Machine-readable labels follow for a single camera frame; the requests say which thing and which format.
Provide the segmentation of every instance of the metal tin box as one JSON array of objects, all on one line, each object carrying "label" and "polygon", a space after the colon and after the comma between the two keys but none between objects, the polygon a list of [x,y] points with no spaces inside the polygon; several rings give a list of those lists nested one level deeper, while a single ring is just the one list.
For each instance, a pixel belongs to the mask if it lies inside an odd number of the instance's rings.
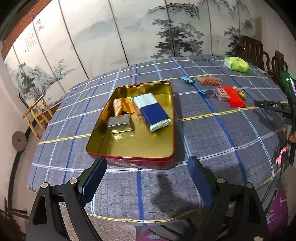
[{"label": "metal tin box", "polygon": [[[173,125],[153,133],[144,119],[136,120],[132,114],[133,131],[111,134],[108,119],[113,117],[113,101],[118,98],[152,93]],[[108,164],[122,167],[170,169],[174,154],[174,112],[170,82],[150,82],[118,87],[102,110],[86,146],[87,153],[96,158],[106,157]]]}]

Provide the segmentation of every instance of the person's hand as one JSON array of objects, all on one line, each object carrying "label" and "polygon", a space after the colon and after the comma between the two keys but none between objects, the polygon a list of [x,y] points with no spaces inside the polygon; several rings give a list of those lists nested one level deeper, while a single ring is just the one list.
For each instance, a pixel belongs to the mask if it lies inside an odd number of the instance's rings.
[{"label": "person's hand", "polygon": [[[284,132],[284,134],[285,134],[285,138],[288,139],[289,134],[287,133],[287,129],[286,129],[286,127],[283,128],[283,132]],[[296,143],[296,131],[294,131],[294,132],[291,134],[291,136],[290,136],[290,138],[289,138],[289,142],[290,142],[290,143]]]}]

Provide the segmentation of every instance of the red package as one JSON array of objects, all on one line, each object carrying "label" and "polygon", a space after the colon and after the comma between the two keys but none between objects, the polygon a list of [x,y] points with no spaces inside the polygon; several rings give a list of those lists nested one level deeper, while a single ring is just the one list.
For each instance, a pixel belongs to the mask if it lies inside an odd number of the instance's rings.
[{"label": "red package", "polygon": [[222,86],[222,88],[230,97],[228,103],[231,107],[246,107],[239,94],[231,86]]}]

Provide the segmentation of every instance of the wooden stool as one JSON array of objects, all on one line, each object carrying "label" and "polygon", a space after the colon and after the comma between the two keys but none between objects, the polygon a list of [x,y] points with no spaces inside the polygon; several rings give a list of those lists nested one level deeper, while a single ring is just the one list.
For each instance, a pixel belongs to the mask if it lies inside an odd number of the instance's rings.
[{"label": "wooden stool", "polygon": [[[37,121],[37,124],[41,127],[41,129],[43,131],[45,131],[45,127],[42,125],[42,123],[46,122],[46,123],[49,123],[49,120],[46,118],[46,116],[43,114],[43,112],[40,110],[40,108],[37,106],[37,104],[41,101],[42,104],[44,105],[44,107],[46,108],[46,110],[48,111],[49,115],[52,117],[53,116],[53,113],[51,111],[51,109],[48,107],[48,105],[46,104],[45,100],[43,99],[44,98],[44,95],[41,95],[30,107],[29,109],[23,114],[23,118],[26,119],[29,127],[31,128],[34,136],[40,140],[40,136],[38,135],[38,133],[36,132],[35,128],[33,127],[32,123],[30,122],[29,118],[28,118],[28,114],[29,112],[31,112],[32,116],[34,117],[34,119]],[[33,108],[36,108],[37,109],[37,112],[38,114],[36,115]]]}]

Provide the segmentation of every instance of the table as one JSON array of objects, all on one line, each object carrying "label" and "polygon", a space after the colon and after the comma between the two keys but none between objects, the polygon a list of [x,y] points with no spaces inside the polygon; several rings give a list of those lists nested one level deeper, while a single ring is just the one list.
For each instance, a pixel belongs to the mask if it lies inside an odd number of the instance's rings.
[{"label": "table", "polygon": [[[114,70],[74,86],[54,114],[36,149],[28,186],[57,185],[78,177],[93,163],[86,144],[114,89],[149,81],[170,81],[176,116],[174,168],[145,170],[108,166],[85,210],[98,218],[133,225],[156,225],[188,217],[203,207],[186,162],[196,155],[204,167],[233,184],[266,185],[278,172],[272,164],[284,141],[282,117],[254,107],[254,100],[287,101],[279,87],[251,67],[230,71],[224,57],[210,55],[155,60]],[[231,108],[216,98],[202,98],[187,85],[190,75],[220,77],[225,86],[242,87],[246,108]]]}]

